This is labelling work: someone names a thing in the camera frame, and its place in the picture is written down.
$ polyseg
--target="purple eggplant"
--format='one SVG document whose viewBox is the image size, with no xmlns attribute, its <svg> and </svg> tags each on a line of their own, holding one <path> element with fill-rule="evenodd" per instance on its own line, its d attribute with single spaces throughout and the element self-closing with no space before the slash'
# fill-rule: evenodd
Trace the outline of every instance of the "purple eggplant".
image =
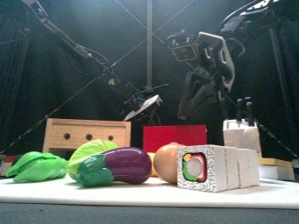
<svg viewBox="0 0 299 224">
<path fill-rule="evenodd" d="M 91 156 L 79 165 L 76 181 L 83 186 L 105 186 L 112 181 L 143 184 L 152 173 L 152 160 L 136 147 L 123 147 Z"/>
</svg>

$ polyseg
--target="white box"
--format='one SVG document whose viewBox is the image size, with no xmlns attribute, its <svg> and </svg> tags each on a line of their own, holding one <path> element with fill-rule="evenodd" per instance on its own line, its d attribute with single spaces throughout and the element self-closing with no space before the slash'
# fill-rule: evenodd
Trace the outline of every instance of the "white box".
<svg viewBox="0 0 299 224">
<path fill-rule="evenodd" d="M 258 152 L 247 150 L 250 182 L 252 186 L 259 186 Z"/>
<path fill-rule="evenodd" d="M 239 188 L 239 161 L 235 147 L 226 146 L 226 165 L 228 190 Z"/>
<path fill-rule="evenodd" d="M 223 146 L 195 145 L 179 148 L 178 186 L 212 193 L 228 189 Z"/>
<path fill-rule="evenodd" d="M 275 165 L 260 165 L 259 177 L 262 179 L 295 180 L 295 169 Z"/>
<path fill-rule="evenodd" d="M 238 151 L 238 172 L 239 172 L 239 188 L 251 186 L 250 171 L 248 171 L 248 152 L 244 149 Z"/>
</svg>

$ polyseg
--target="yellow block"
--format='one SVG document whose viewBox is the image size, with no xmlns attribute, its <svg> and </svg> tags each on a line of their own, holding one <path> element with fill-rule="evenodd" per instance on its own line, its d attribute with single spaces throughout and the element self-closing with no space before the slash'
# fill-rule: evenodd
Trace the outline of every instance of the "yellow block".
<svg viewBox="0 0 299 224">
<path fill-rule="evenodd" d="M 275 166 L 292 168 L 292 163 L 291 162 L 287 162 L 284 160 L 271 158 L 271 157 L 260 157 L 258 159 L 258 162 L 259 162 L 260 165 L 275 165 Z"/>
</svg>

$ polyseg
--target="wooden box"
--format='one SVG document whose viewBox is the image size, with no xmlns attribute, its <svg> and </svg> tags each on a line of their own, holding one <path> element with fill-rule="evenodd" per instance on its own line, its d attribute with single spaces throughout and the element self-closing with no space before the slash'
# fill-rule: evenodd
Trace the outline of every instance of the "wooden box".
<svg viewBox="0 0 299 224">
<path fill-rule="evenodd" d="M 43 152 L 61 156 L 96 139 L 111 141 L 119 147 L 129 146 L 131 122 L 48 118 Z"/>
</svg>

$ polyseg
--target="red box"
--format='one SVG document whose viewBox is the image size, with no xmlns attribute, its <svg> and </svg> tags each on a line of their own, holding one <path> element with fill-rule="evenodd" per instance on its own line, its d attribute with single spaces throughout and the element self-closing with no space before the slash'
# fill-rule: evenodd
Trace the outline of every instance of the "red box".
<svg viewBox="0 0 299 224">
<path fill-rule="evenodd" d="M 144 126 L 144 151 L 156 152 L 170 143 L 207 144 L 206 125 Z"/>
</svg>

